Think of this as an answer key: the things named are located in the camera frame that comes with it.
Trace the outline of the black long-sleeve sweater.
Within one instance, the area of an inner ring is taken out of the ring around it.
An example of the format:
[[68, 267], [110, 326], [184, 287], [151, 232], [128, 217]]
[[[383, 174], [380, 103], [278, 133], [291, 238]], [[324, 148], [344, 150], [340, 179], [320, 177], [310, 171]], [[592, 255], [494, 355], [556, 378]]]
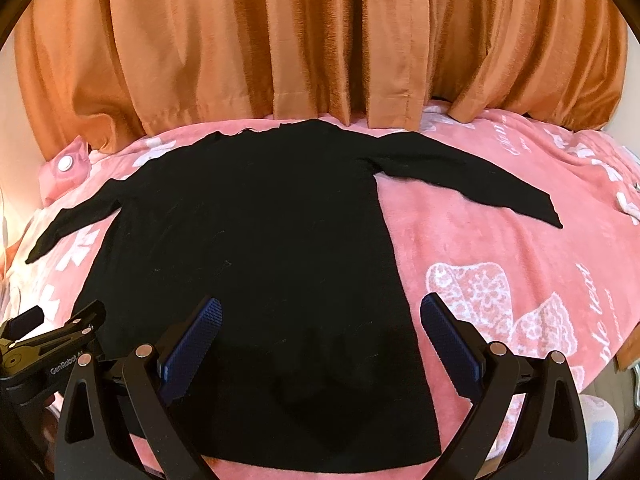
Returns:
[[485, 159], [308, 120], [215, 132], [107, 181], [28, 261], [108, 221], [75, 304], [104, 304], [110, 359], [220, 302], [220, 332], [170, 409], [202, 455], [331, 474], [420, 465], [440, 437], [377, 174], [560, 222], [547, 193]]

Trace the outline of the white blue-spotted pants leg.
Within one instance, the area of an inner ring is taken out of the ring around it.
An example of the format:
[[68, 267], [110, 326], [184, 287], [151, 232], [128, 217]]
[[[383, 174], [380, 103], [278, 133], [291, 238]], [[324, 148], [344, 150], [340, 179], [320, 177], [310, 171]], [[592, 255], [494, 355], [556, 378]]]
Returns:
[[597, 396], [579, 396], [584, 416], [589, 479], [599, 478], [612, 462], [618, 440], [618, 418], [611, 404]]

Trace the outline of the pink patterned bed blanket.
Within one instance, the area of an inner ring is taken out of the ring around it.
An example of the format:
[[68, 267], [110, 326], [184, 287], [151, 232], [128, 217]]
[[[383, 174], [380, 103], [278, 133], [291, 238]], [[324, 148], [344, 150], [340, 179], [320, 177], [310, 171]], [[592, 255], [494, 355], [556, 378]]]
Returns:
[[[137, 140], [113, 155], [90, 153], [82, 141], [70, 144], [41, 168], [44, 205], [1, 257], [2, 314], [39, 306], [49, 328], [70, 317], [108, 221], [84, 226], [28, 263], [61, 209], [209, 134], [275, 126], [272, 119], [201, 122]], [[504, 110], [485, 110], [459, 124], [432, 103], [420, 130], [548, 192], [562, 224], [552, 228], [434, 185], [378, 177], [408, 305], [416, 308], [424, 294], [438, 292], [485, 337], [502, 337], [531, 356], [562, 351], [578, 387], [589, 385], [639, 321], [637, 163], [606, 133], [572, 133]]]

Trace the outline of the orange curtain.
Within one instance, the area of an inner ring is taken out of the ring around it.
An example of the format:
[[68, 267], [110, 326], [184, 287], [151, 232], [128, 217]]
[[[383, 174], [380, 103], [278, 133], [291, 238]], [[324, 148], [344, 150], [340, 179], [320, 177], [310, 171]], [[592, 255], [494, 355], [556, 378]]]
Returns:
[[611, 0], [32, 0], [18, 81], [52, 158], [196, 122], [308, 118], [416, 128], [432, 99], [597, 129], [623, 92]]

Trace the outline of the brown wooden bed frame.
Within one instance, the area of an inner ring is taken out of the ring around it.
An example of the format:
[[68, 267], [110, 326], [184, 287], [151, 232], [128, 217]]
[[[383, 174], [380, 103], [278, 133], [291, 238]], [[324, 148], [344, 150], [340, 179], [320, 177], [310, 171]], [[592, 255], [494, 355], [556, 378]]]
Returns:
[[637, 325], [616, 352], [616, 364], [619, 370], [630, 370], [640, 361], [640, 325]]

